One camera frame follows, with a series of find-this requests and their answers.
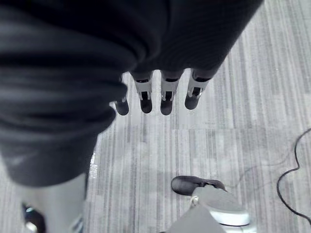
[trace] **gray floor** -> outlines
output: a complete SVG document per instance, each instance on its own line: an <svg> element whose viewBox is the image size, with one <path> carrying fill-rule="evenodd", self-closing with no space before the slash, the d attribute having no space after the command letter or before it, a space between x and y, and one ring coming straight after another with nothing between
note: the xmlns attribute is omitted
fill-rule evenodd
<svg viewBox="0 0 311 233"><path fill-rule="evenodd" d="M292 145L311 126L311 1L267 0L234 46L195 111L184 107L189 70L173 113L144 115L133 81L130 114L99 137L86 205L87 233L156 233L189 206L170 191L176 175L219 179L257 219L259 233L310 232L279 200L276 180L295 166ZM282 182L284 198L311 216L311 135L302 169ZM22 232L19 202L0 165L0 232Z"/></svg>

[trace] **robotic finger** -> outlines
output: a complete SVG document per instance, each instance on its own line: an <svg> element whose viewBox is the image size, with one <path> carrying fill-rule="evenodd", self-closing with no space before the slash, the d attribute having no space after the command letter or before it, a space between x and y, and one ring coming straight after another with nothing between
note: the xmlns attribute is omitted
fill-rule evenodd
<svg viewBox="0 0 311 233"><path fill-rule="evenodd" d="M121 116L125 116L129 112L128 102L126 96L124 96L121 100L115 102L117 112Z"/></svg>
<svg viewBox="0 0 311 233"><path fill-rule="evenodd" d="M179 79L183 72L183 70L161 71L161 113L163 115L169 115L172 112L173 100L177 92Z"/></svg>
<svg viewBox="0 0 311 233"><path fill-rule="evenodd" d="M140 107L144 113L150 113L152 110L152 78L153 71L144 72L144 73L134 73L131 72L131 75L134 78L136 90L140 99Z"/></svg>
<svg viewBox="0 0 311 233"><path fill-rule="evenodd" d="M212 70L191 69L191 75L185 99L185 107L187 109L193 110L196 108L208 82L216 74L217 70L218 68Z"/></svg>

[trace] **black fingertip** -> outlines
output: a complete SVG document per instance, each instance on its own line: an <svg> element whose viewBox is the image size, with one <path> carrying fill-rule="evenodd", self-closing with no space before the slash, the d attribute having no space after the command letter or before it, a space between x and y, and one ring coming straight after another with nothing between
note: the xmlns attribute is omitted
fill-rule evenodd
<svg viewBox="0 0 311 233"><path fill-rule="evenodd" d="M161 113L165 116L171 114L173 108L173 101L161 100Z"/></svg>
<svg viewBox="0 0 311 233"><path fill-rule="evenodd" d="M141 110L144 113L150 113L152 110L152 101L151 100L141 100L140 101Z"/></svg>
<svg viewBox="0 0 311 233"><path fill-rule="evenodd" d="M196 96L192 96L189 97L188 95L186 95L186 99L185 99L185 107L189 110L193 110L196 108L196 106L199 103L199 99Z"/></svg>
<svg viewBox="0 0 311 233"><path fill-rule="evenodd" d="M122 102L122 101L116 102L116 109L117 109L117 112L118 112L121 116L127 115L128 112L129 112L129 107L128 107L128 102L127 102L127 100L126 100L125 102Z"/></svg>

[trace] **cord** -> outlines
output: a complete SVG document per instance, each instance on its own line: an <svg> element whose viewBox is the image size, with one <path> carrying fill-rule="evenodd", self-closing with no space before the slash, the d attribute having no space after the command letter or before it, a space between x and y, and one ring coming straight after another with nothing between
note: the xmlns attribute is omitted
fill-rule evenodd
<svg viewBox="0 0 311 233"><path fill-rule="evenodd" d="M288 173L291 173L291 172L293 172L293 171L297 171L297 170L300 169L300 163L299 163L298 157L297 157L297 145L298 145L300 139L301 139L304 135L306 135L307 133L309 133L310 131L311 131L311 128L308 129L308 130L306 130L306 131L304 131L304 133L301 134L301 135L296 139L295 147L294 147L294 154L295 154L295 160L296 160L296 163L297 163L297 167L296 167L296 168L293 168L293 169L290 169L290 170L288 170L288 171L286 171L286 172L284 172L284 173L279 177L279 179L277 180L277 183L276 183L276 191L277 191L278 197L281 199L281 201L283 202L283 204L284 204L290 211L292 211L294 214L296 214L296 215L298 215L298 216L300 216L300 217L303 217L303 218L305 218L306 220L308 220L308 222L309 222L309 224L310 224L310 226L311 226L311 218L309 218L308 216L306 216L306 215L304 215L304 214L302 214L302 213L297 212L297 211L294 210L292 207L290 207L289 204L287 204L287 202L284 200L284 198L283 198L283 196L282 196L282 194L281 194L281 192L280 192L280 187L279 187L279 186L280 186L281 180L282 180Z"/></svg>

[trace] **black shoe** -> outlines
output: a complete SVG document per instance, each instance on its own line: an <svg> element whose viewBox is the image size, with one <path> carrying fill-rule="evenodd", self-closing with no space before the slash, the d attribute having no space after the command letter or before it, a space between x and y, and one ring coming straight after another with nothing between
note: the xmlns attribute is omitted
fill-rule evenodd
<svg viewBox="0 0 311 233"><path fill-rule="evenodd" d="M180 195L191 196L194 190L205 185L212 185L225 191L223 183L217 180L205 180L196 176L176 176L172 179L172 190Z"/></svg>
<svg viewBox="0 0 311 233"><path fill-rule="evenodd" d="M141 100L140 101L141 110L144 113L150 113L152 110L152 101L151 100Z"/></svg>
<svg viewBox="0 0 311 233"><path fill-rule="evenodd" d="M121 116L125 116L126 114L128 114L129 109L128 109L127 100L125 100L125 102L117 101L117 102L115 103L115 105L116 105L117 112L118 112Z"/></svg>
<svg viewBox="0 0 311 233"><path fill-rule="evenodd" d="M171 114L173 108L173 101L161 100L161 113L165 116Z"/></svg>

